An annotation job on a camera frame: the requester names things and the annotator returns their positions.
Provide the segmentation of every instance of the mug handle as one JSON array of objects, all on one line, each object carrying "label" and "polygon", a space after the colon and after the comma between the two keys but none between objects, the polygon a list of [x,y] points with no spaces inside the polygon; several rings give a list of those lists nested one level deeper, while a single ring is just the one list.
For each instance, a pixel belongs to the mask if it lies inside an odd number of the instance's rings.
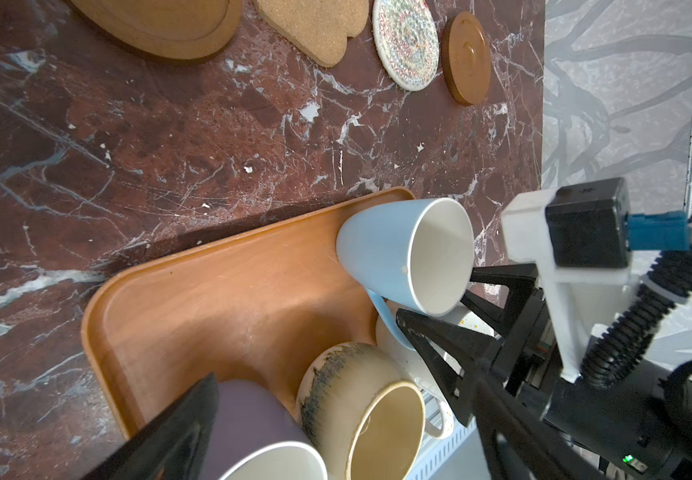
[{"label": "mug handle", "polygon": [[365,287],[364,291],[368,293],[368,296],[370,297],[370,300],[372,300],[373,305],[375,305],[375,309],[378,311],[378,316],[383,320],[383,322],[386,324],[386,328],[389,329],[391,335],[397,339],[397,341],[406,349],[415,351],[415,348],[410,344],[410,341],[408,338],[402,333],[402,330],[399,330],[399,327],[397,325],[397,321],[394,319],[394,315],[391,314],[391,310],[389,309],[388,305],[386,305],[386,300],[384,298],[370,290],[369,288]]},{"label": "mug handle", "polygon": [[436,427],[431,420],[426,421],[426,433],[432,438],[447,438],[453,435],[453,430],[455,430],[455,417],[453,416],[453,409],[450,405],[440,398],[435,397],[434,400],[437,402],[437,406],[440,410],[440,416],[442,417],[442,427]]}]

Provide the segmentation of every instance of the purple mug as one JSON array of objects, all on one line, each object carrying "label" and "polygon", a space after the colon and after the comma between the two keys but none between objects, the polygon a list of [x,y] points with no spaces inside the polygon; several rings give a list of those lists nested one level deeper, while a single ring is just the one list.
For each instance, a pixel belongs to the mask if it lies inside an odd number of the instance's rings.
[{"label": "purple mug", "polygon": [[199,480],[327,480],[319,453],[267,389],[218,384],[218,410]]}]

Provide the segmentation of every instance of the cork trivet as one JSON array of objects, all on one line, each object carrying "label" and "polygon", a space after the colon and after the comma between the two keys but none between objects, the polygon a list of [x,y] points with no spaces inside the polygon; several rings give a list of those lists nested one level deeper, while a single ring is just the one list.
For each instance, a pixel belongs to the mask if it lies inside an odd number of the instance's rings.
[{"label": "cork trivet", "polygon": [[462,105],[483,101],[492,68],[482,24],[471,12],[459,13],[442,37],[442,70],[455,100]]},{"label": "cork trivet", "polygon": [[368,0],[255,0],[263,19],[323,67],[346,53],[368,23]]},{"label": "cork trivet", "polygon": [[234,34],[242,0],[71,0],[95,24],[139,50],[193,60]]}]

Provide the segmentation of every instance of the mug rim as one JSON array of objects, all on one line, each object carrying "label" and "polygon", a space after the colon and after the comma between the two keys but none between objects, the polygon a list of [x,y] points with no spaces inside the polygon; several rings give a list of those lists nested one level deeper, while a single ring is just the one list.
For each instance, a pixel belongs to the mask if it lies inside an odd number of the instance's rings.
[{"label": "mug rim", "polygon": [[304,442],[298,442],[295,440],[285,440],[283,442],[276,442],[272,443],[270,445],[266,445],[263,448],[259,448],[258,450],[254,450],[253,452],[249,453],[246,455],[242,460],[239,460],[236,462],[229,470],[226,470],[223,475],[218,477],[218,480],[228,480],[231,475],[234,474],[237,470],[240,469],[240,467],[244,466],[247,462],[250,462],[254,458],[263,455],[266,452],[270,452],[271,450],[276,450],[277,448],[283,448],[283,447],[296,447],[300,448],[302,450],[305,450],[306,452],[310,453],[314,460],[316,460],[317,465],[319,466],[319,473],[320,473],[320,480],[327,480],[328,478],[328,470],[324,466],[324,460],[322,459],[322,456],[319,455],[319,452],[317,452],[317,449],[314,448],[313,446],[310,446],[307,443]]},{"label": "mug rim", "polygon": [[[428,309],[424,307],[424,305],[421,305],[420,300],[418,299],[418,295],[415,293],[415,286],[413,285],[413,271],[412,271],[412,265],[410,263],[410,258],[412,257],[413,253],[413,244],[415,243],[415,235],[418,232],[418,227],[420,226],[420,222],[423,221],[423,219],[426,217],[426,214],[428,213],[429,210],[431,210],[432,207],[435,205],[441,204],[441,203],[449,203],[452,202],[458,206],[458,208],[466,215],[466,218],[468,218],[469,214],[466,212],[466,209],[464,208],[463,205],[460,204],[459,201],[454,200],[449,197],[439,197],[437,199],[434,199],[434,201],[429,202],[429,204],[420,212],[420,215],[418,215],[418,218],[415,221],[415,225],[413,225],[413,230],[410,233],[410,245],[408,247],[408,257],[405,259],[405,265],[408,266],[408,287],[410,289],[410,295],[413,297],[413,302],[415,302],[415,305],[418,307],[418,310],[428,316],[442,316],[446,315],[447,313],[450,313],[453,311],[453,309],[456,307],[456,303],[452,305],[451,308],[444,312],[429,312]],[[471,240],[472,240],[472,245],[474,244],[474,231],[471,231]],[[466,291],[466,288],[468,287],[468,282],[464,283],[464,288],[460,292],[459,298],[461,298],[464,295],[464,292]]]},{"label": "mug rim", "polygon": [[[420,444],[422,443],[424,439],[424,431],[426,428],[426,404],[424,402],[424,396],[420,392],[420,389],[418,388],[417,385],[415,385],[415,382],[412,382],[411,380],[397,380],[396,382],[392,382],[389,385],[385,386],[383,389],[379,390],[376,394],[375,397],[370,401],[370,404],[368,405],[368,408],[364,410],[364,414],[362,415],[362,418],[360,418],[360,422],[357,425],[357,429],[352,432],[351,434],[351,445],[349,446],[349,451],[348,451],[348,457],[346,457],[346,472],[345,472],[345,478],[346,480],[353,480],[351,477],[351,460],[354,456],[354,450],[357,447],[357,440],[359,440],[359,433],[362,431],[362,427],[364,426],[364,423],[368,420],[370,417],[370,414],[375,410],[375,407],[378,405],[378,403],[383,400],[386,395],[388,395],[390,392],[399,389],[399,388],[404,388],[404,387],[409,387],[411,388],[416,396],[418,397],[418,401],[420,402],[421,405],[421,411],[424,413],[423,418],[421,419],[421,429],[420,429],[420,436],[418,437],[418,442],[417,446],[415,448],[415,457],[418,456],[418,451],[420,450]],[[408,466],[408,470],[404,472],[404,475],[407,475],[409,471],[413,468],[413,464],[415,463],[415,460]]]}]

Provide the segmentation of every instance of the round wooden coaster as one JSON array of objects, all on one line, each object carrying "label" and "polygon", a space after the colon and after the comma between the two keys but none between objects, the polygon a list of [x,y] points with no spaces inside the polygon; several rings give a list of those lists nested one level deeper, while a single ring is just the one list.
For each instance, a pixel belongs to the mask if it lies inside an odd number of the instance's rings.
[{"label": "round wooden coaster", "polygon": [[480,21],[471,12],[459,13],[442,37],[442,70],[455,100],[462,105],[483,101],[492,68]]},{"label": "round wooden coaster", "polygon": [[405,90],[425,88],[437,73],[437,27],[424,0],[375,0],[373,38],[386,72]]},{"label": "round wooden coaster", "polygon": [[234,35],[242,0],[71,0],[119,40],[159,57],[193,60]]}]

